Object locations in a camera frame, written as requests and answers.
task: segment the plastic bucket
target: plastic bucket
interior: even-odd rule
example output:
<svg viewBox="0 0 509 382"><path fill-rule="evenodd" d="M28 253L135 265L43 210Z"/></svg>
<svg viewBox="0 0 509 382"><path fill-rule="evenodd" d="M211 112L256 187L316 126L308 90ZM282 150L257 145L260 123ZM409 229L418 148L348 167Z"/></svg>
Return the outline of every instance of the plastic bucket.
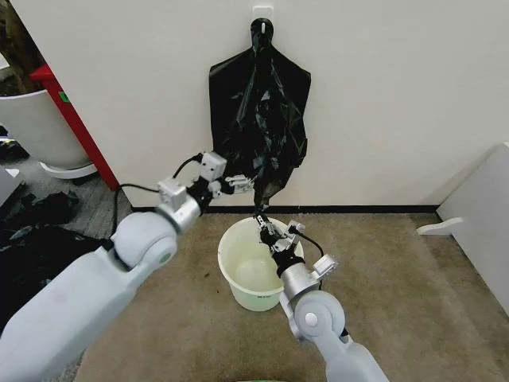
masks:
<svg viewBox="0 0 509 382"><path fill-rule="evenodd" d="M281 221L270 221L282 231L286 230L286 224ZM301 243L295 253L304 257ZM238 221L224 233L217 259L224 278L230 283L233 297L241 306L261 312L278 304L283 284L269 248L259 242L258 223L254 218Z"/></svg>

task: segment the cable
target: cable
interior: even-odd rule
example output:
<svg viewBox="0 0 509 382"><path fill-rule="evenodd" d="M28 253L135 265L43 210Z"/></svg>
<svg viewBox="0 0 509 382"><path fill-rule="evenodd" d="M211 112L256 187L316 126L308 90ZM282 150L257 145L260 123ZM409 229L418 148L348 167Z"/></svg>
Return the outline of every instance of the cable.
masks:
<svg viewBox="0 0 509 382"><path fill-rule="evenodd" d="M317 243L315 240L311 239L310 237L304 235L303 233L301 233L300 231L298 231L296 228L293 228L290 230L290 233L294 233L295 235L298 235L300 236L302 239L305 239L305 240L308 240L311 244L314 244L315 247L317 247L319 250L320 250L320 257L324 257L324 250L322 249L322 247L319 245L319 243ZM320 286L318 287L318 290L321 290L321 286L322 286L322 282L324 280L320 280Z"/></svg>
<svg viewBox="0 0 509 382"><path fill-rule="evenodd" d="M177 177L178 174L182 171L182 169L184 167L186 167L189 163L191 162L201 162L201 159L204 155L202 153L198 153L196 154L195 156L189 158L189 159L186 159L177 169L177 171L175 171L175 174L173 175L173 177Z"/></svg>
<svg viewBox="0 0 509 382"><path fill-rule="evenodd" d="M159 191L157 189L150 189L149 187L145 187L143 185L135 185L133 183L122 183L119 185L119 187L115 190L115 199L113 204L113 228L111 229L111 235L117 231L117 225L118 225L118 219L119 219L119 194L120 190L124 187L133 187L134 189L143 189L145 191L149 191L151 193L158 193Z"/></svg>

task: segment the white panel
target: white panel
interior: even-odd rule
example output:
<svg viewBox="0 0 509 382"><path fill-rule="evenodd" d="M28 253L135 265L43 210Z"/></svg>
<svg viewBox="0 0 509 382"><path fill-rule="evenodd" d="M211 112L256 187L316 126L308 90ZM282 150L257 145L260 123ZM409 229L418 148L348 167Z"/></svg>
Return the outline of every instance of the white panel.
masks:
<svg viewBox="0 0 509 382"><path fill-rule="evenodd" d="M454 238L509 314L509 147L499 146L438 209L460 217Z"/></svg>
<svg viewBox="0 0 509 382"><path fill-rule="evenodd" d="M249 46L255 2L12 3L121 182L211 147L208 70ZM506 0L261 3L312 73L308 157L275 205L439 204L509 140Z"/></svg>

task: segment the carpet floor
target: carpet floor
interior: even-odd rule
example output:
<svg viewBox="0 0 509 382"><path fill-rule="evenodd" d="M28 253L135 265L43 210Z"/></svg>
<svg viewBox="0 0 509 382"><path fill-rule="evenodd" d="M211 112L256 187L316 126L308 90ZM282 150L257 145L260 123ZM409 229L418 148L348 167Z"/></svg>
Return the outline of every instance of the carpet floor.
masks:
<svg viewBox="0 0 509 382"><path fill-rule="evenodd" d="M324 381L320 354L296 343L279 306L250 312L231 296L216 251L244 217L203 216L87 350L76 381ZM453 239L416 234L434 215L274 217L304 223L340 260L324 290L390 380L509 379L509 319Z"/></svg>

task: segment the black plastic bag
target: black plastic bag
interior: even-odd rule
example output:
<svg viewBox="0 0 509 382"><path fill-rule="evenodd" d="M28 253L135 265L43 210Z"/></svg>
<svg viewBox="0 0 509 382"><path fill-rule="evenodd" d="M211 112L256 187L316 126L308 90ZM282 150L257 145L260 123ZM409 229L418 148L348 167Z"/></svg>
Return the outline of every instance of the black plastic bag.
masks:
<svg viewBox="0 0 509 382"><path fill-rule="evenodd" d="M24 196L21 199L21 210L11 218L0 221L0 230L10 230L11 233L7 233L10 236L27 225L68 223L75 216L80 203L73 191L50 193L44 199L35 200L32 193Z"/></svg>
<svg viewBox="0 0 509 382"><path fill-rule="evenodd" d="M302 117L311 74L272 45L273 34L269 20L254 20L252 47L209 73L214 151L228 160L226 176L254 179L257 209L286 186L307 149Z"/></svg>

